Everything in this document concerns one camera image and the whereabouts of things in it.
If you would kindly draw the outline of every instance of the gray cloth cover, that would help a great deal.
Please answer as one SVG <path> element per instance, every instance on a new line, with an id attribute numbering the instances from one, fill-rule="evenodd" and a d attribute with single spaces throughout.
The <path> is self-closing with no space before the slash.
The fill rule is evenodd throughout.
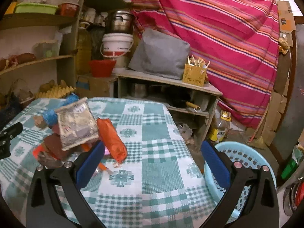
<path id="1" fill-rule="evenodd" d="M 149 28 L 142 36 L 129 68 L 181 80 L 190 51 L 189 43 Z"/>

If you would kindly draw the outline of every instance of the transparent food package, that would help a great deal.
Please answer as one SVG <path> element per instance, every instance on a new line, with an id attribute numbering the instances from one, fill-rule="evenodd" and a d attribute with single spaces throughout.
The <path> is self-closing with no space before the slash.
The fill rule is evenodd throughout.
<path id="1" fill-rule="evenodd" d="M 96 120 L 86 100 L 85 97 L 55 110 L 63 151 L 99 138 Z"/>

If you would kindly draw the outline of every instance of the egg tray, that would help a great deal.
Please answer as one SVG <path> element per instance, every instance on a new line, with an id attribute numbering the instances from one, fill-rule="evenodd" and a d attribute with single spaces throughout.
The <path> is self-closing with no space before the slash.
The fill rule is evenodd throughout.
<path id="1" fill-rule="evenodd" d="M 74 93 L 76 88 L 73 87 L 61 87 L 61 86 L 53 86 L 51 90 L 47 92 L 38 92 L 35 93 L 34 98 L 65 98 L 71 93 Z"/>

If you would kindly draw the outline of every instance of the green and white tablecloth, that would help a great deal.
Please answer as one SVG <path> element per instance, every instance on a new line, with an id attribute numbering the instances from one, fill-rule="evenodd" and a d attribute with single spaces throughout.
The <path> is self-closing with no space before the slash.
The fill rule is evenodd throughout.
<path id="1" fill-rule="evenodd" d="M 26 198 L 38 162 L 33 150 L 51 134 L 35 127 L 33 115 L 56 108 L 62 100 L 38 99 L 8 126 L 21 122 L 22 134 L 11 141 L 11 156 L 0 161 L 2 194 L 25 224 Z M 88 100 L 95 118 L 110 118 L 127 147 L 120 168 L 93 177 L 83 196 L 110 227 L 199 227 L 215 208 L 199 168 L 194 163 L 167 108 L 159 103 L 115 98 Z M 61 187 L 57 188 L 67 216 L 77 221 Z"/>

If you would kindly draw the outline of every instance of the metal bolt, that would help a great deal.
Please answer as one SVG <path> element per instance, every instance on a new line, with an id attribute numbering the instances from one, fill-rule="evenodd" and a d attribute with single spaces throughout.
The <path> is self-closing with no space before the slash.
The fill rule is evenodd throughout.
<path id="1" fill-rule="evenodd" d="M 242 163 L 239 162 L 239 161 L 236 161 L 236 162 L 234 162 L 233 164 L 234 164 L 234 166 L 235 166 L 236 168 L 241 168 L 241 167 L 242 167 Z"/>
<path id="2" fill-rule="evenodd" d="M 263 171 L 269 171 L 269 167 L 267 165 L 263 165 Z"/>
<path id="3" fill-rule="evenodd" d="M 41 164 L 38 165 L 36 169 L 39 170 L 39 171 L 43 170 L 43 165 L 41 165 Z"/>
<path id="4" fill-rule="evenodd" d="M 72 166 L 72 162 L 71 161 L 68 161 L 68 162 L 64 163 L 64 167 L 65 168 L 70 168 L 71 166 Z"/>

